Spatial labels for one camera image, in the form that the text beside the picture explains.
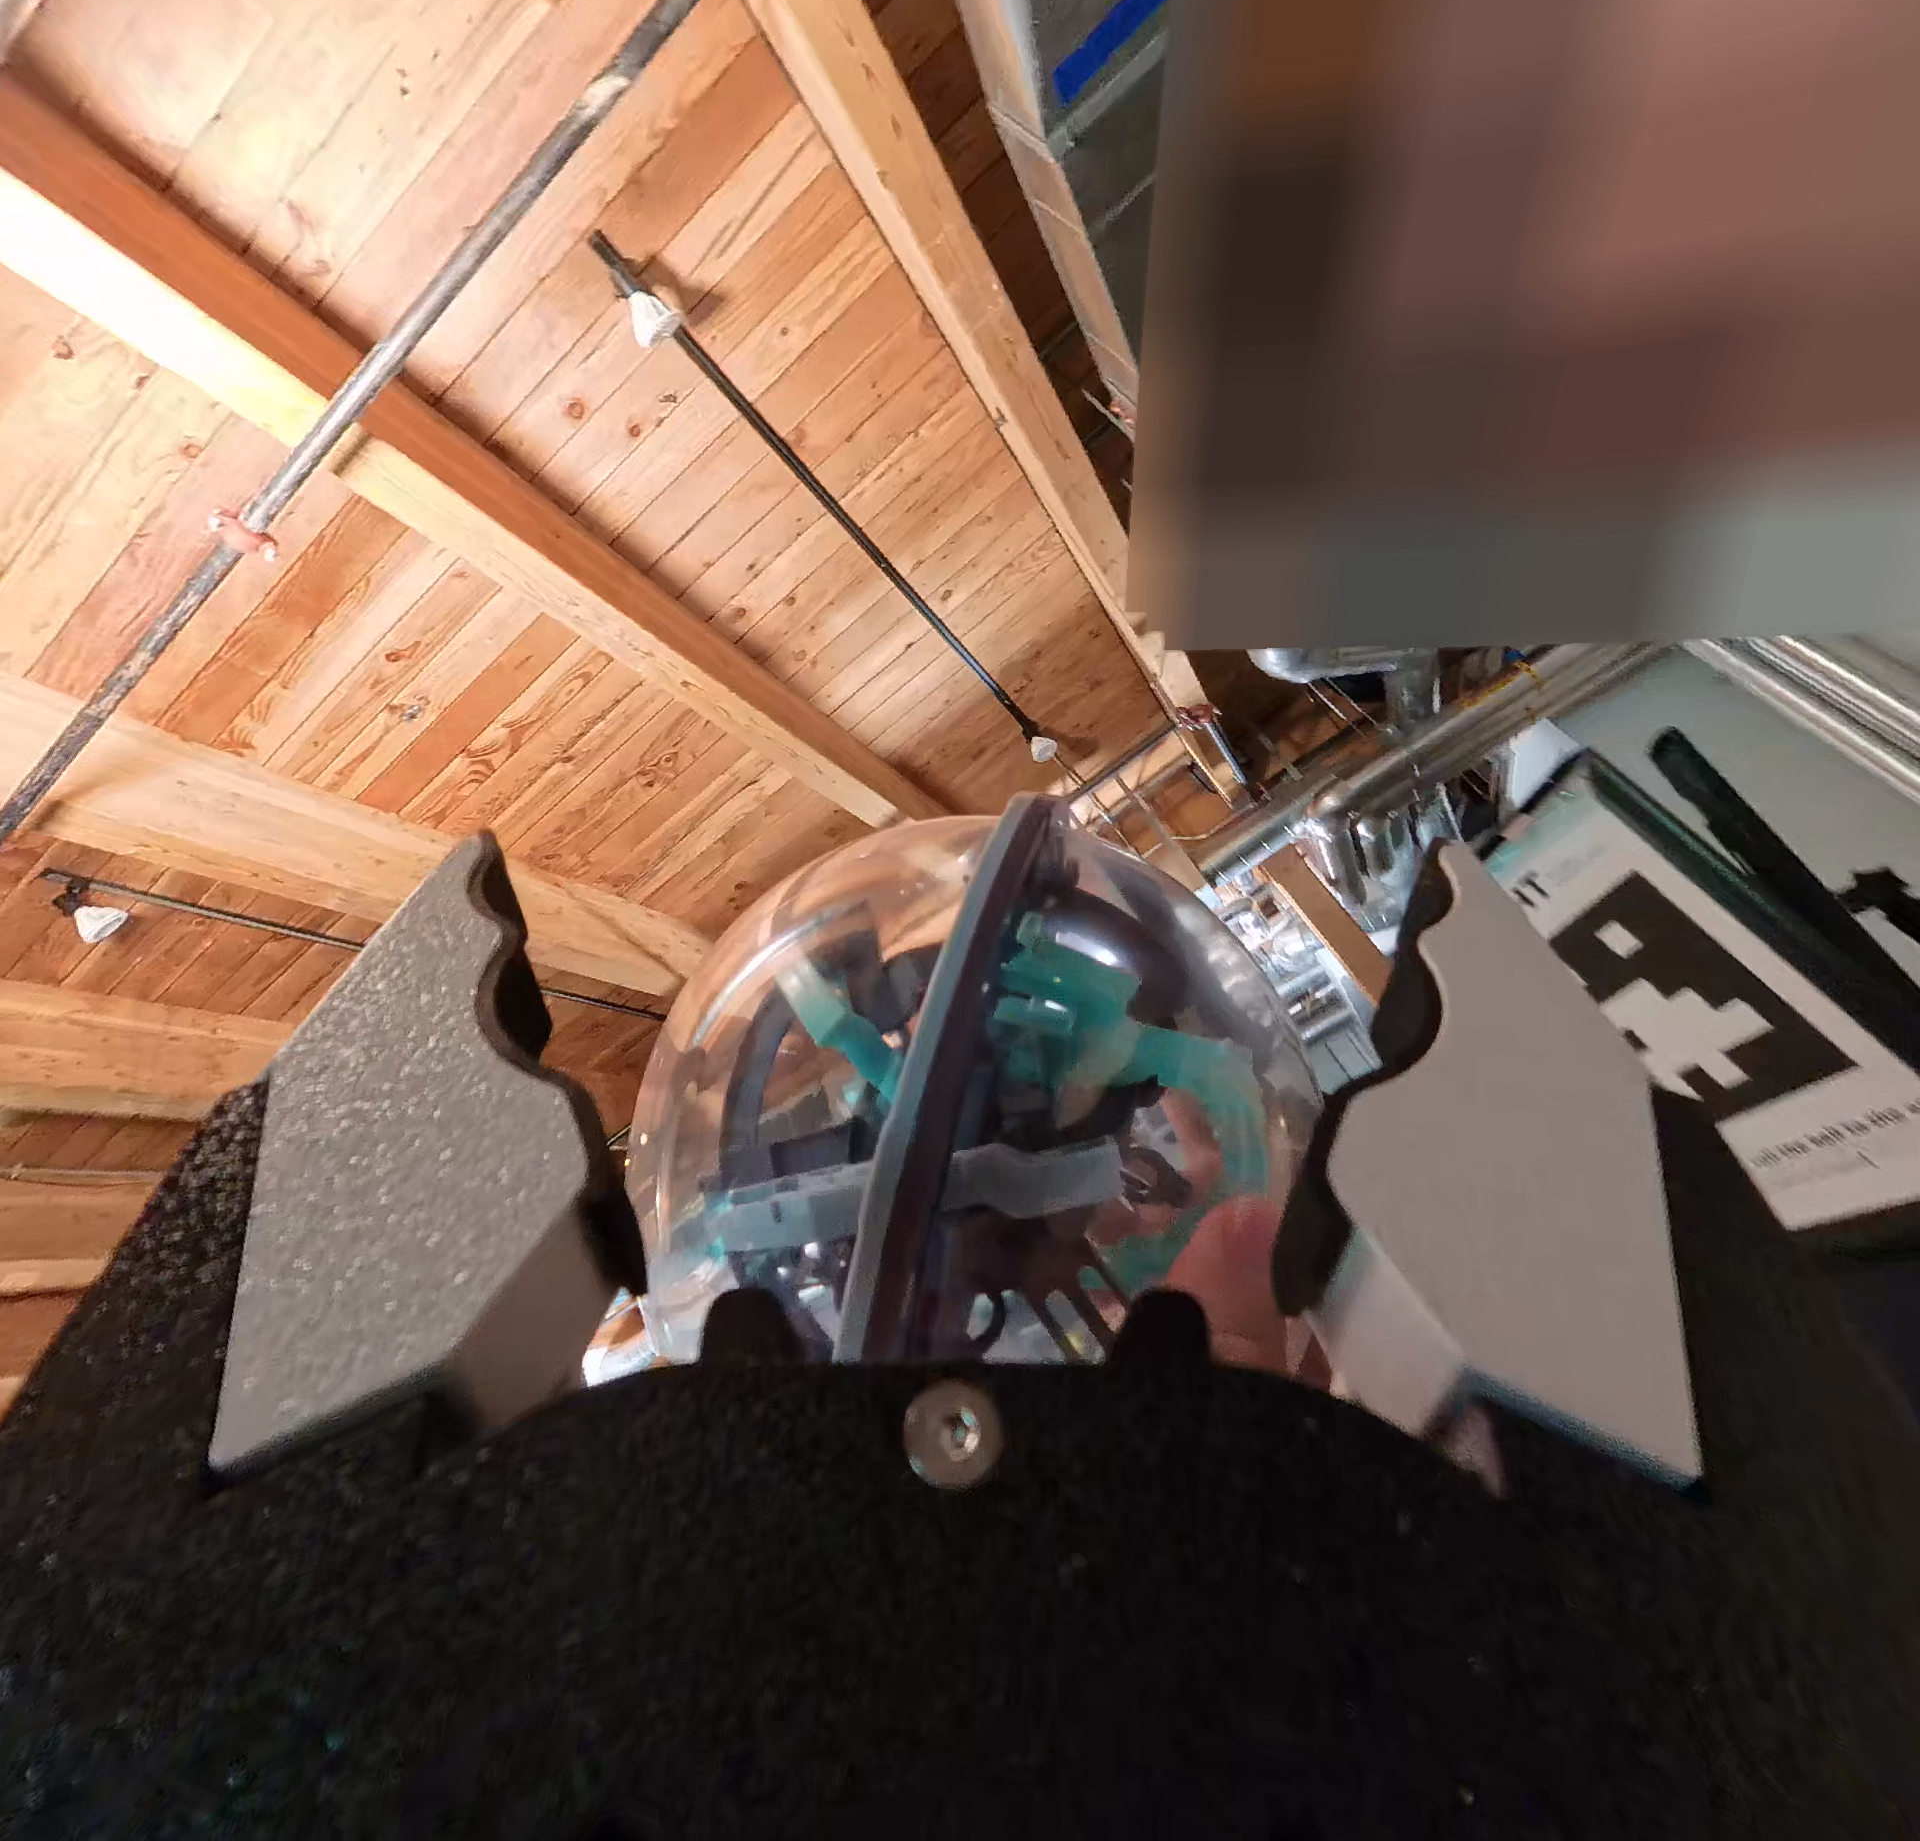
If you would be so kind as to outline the framed black white tag sign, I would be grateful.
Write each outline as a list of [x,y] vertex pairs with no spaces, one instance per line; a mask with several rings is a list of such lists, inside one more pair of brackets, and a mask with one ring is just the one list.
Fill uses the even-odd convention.
[[1656,747],[1732,852],[1583,749],[1485,866],[1788,1229],[1916,1257],[1916,982],[1685,735]]

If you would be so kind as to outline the shiny silver pipe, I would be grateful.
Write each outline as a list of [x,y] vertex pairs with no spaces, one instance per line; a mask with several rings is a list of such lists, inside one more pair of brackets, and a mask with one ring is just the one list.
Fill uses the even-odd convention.
[[1696,639],[1686,652],[1809,728],[1849,725],[1891,754],[1918,760],[1918,670],[1861,636]]

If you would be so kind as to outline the clear plastic maze ball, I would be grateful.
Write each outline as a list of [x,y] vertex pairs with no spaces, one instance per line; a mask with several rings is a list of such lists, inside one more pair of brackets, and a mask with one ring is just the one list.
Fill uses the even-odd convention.
[[758,1290],[810,1362],[1091,1364],[1323,1093],[1202,893],[1052,796],[797,869],[680,995],[628,1136],[638,1354]]

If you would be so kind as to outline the person's right hand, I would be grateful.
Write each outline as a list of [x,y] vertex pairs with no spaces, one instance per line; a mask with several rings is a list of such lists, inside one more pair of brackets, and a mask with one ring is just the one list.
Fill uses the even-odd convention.
[[1302,1317],[1281,1312],[1272,1251],[1283,1211],[1261,1195],[1213,1204],[1175,1257],[1166,1283],[1192,1296],[1208,1323],[1220,1364],[1276,1373],[1327,1390],[1327,1357]]

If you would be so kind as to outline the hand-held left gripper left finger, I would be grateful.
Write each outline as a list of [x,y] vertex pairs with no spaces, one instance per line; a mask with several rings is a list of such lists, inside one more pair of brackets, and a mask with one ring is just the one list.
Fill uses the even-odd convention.
[[217,1477],[415,1399],[490,1433],[585,1385],[646,1251],[490,832],[407,896],[271,1063]]

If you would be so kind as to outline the black track light rail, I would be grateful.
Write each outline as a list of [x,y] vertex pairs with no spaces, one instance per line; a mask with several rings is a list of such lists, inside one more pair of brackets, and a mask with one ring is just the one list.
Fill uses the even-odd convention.
[[[620,299],[636,286],[646,286],[661,296],[654,286],[640,281],[636,266],[616,246],[616,241],[600,228],[594,226],[588,234],[588,245],[594,255],[604,266],[609,281],[613,283]],[[866,527],[846,509],[840,497],[823,481],[823,478],[814,471],[810,463],[790,445],[790,441],[772,425],[772,420],[758,408],[758,404],[727,375],[713,354],[708,348],[702,340],[698,340],[690,324],[685,318],[685,331],[680,340],[673,340],[684,357],[708,380],[708,385],[713,387],[723,401],[729,404],[732,415],[750,428],[750,433],[763,443],[763,447],[781,463],[781,467],[802,484],[803,492],[813,500],[816,508],[820,508],[829,520],[842,532],[855,547],[855,551],[866,556],[876,575],[889,582],[889,587],[906,602],[912,613],[925,623],[925,627],[948,647],[948,652],[957,658],[964,669],[973,675],[973,679],[996,701],[998,709],[1010,717],[1011,725],[1018,727],[1021,735],[1031,728],[1044,730],[1052,735],[1044,725],[1040,725],[1021,701],[996,679],[996,675],[973,654],[973,650],[960,639],[960,634],[948,626],[948,620],[924,597],[919,587],[898,568],[898,564],[876,545],[876,540],[866,532]]]
[[[79,872],[73,868],[41,866],[41,868],[37,868],[32,879],[37,879],[54,890],[56,910],[64,912],[73,921],[79,920],[82,908],[98,906],[100,901],[96,899],[96,896],[102,896],[102,898],[111,898],[118,904],[118,908],[129,908],[129,906],[154,908],[154,910],[162,910],[162,912],[193,917],[197,921],[206,921],[206,924],[215,924],[215,926],[223,926],[223,928],[242,928],[242,930],[275,936],[275,939],[297,941],[297,943],[306,943],[306,945],[321,945],[321,948],[337,949],[340,953],[361,953],[366,948],[366,941],[358,941],[358,939],[342,936],[342,935],[321,930],[321,928],[311,928],[306,924],[294,924],[288,920],[266,917],[266,914],[257,914],[257,912],[219,908],[215,904],[188,899],[177,893],[159,893],[152,890],[140,890],[135,884],[116,883],[116,881],[102,879],[98,875],[87,875],[87,872]],[[559,987],[550,982],[540,982],[540,991],[548,1001],[562,1001],[562,1003],[573,1003],[579,1008],[592,1008],[592,1010],[598,1010],[604,1014],[622,1014],[626,1017],[640,1017],[640,1020],[649,1020],[654,1024],[662,1024],[666,1020],[664,1012],[643,1005],[643,1003],[636,1003],[636,1001],[630,1001],[630,998],[613,998],[613,996],[598,995],[598,991]]]

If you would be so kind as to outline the grey sprinkler pipe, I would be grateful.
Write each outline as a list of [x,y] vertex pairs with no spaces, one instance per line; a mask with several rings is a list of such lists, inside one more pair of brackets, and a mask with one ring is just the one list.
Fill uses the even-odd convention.
[[609,62],[556,120],[540,145],[510,178],[498,200],[476,220],[447,258],[422,284],[397,322],[365,352],[340,385],[323,402],[316,425],[303,433],[285,461],[240,512],[217,512],[210,519],[212,547],[174,595],[140,630],[129,652],[82,702],[37,763],[12,787],[2,810],[2,838],[11,840],[41,808],[52,789],[102,732],[105,722],[150,675],[182,627],[228,580],[237,561],[271,549],[276,519],[306,481],[323,470],[352,428],[401,377],[409,356],[439,325],[481,270],[513,238],[514,228],[558,181],[590,136],[604,126],[613,107],[632,90],[671,36],[684,28],[701,0],[655,0],[636,18]]

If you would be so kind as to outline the rectangular metal duct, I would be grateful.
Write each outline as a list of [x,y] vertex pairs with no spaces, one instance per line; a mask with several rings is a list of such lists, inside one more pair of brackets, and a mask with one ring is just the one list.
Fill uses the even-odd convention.
[[953,0],[990,120],[1132,433],[1170,0]]

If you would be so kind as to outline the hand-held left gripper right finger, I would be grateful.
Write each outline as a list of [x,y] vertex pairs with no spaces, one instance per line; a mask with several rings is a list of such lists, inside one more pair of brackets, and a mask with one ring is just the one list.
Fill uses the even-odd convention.
[[1422,1442],[1501,1405],[1692,1484],[1650,1080],[1459,841],[1425,854],[1373,1046],[1311,1132],[1271,1260],[1336,1387]]

